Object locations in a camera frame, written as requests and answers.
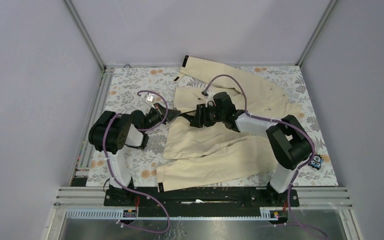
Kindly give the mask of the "beige zip jacket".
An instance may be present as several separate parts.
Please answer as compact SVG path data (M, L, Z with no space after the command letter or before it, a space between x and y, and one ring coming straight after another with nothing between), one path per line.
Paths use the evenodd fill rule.
M270 119L297 116L301 106L289 101L278 85L226 64L187 56L178 77L188 76L211 84L211 93L226 92L238 109ZM156 179L165 191L216 184L279 169L265 134L236 132L221 122L210 127L192 127L177 117L168 130L163 157L167 164L156 169Z

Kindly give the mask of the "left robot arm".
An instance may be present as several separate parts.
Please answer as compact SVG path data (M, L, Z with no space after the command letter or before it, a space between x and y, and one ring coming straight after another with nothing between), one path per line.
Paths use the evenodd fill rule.
M148 144L147 131L158 124L167 125L181 114L155 103L148 113L135 110L128 113L115 113L105 110L88 133L88 142L96 151L104 154L110 174L109 184L118 188L116 199L124 206L135 200L133 180L124 156L126 148L144 150Z

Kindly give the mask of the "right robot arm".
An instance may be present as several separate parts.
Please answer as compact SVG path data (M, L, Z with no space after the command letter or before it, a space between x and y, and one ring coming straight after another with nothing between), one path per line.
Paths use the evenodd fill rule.
M273 206L286 199L289 186L295 179L299 165L314 152L314 145L298 119L289 114L282 119L255 116L237 109L226 92L219 92L206 103L198 104L192 114L182 115L195 128L223 123L232 131L267 137L278 165L269 181L267 201Z

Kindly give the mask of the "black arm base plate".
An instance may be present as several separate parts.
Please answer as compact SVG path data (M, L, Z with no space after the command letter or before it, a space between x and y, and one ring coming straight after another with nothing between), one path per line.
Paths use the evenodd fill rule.
M104 206L132 207L139 217L261 217L262 209L280 212L300 206L296 190L278 194L264 187L192 187L159 192L156 187L137 187L135 192L110 186Z

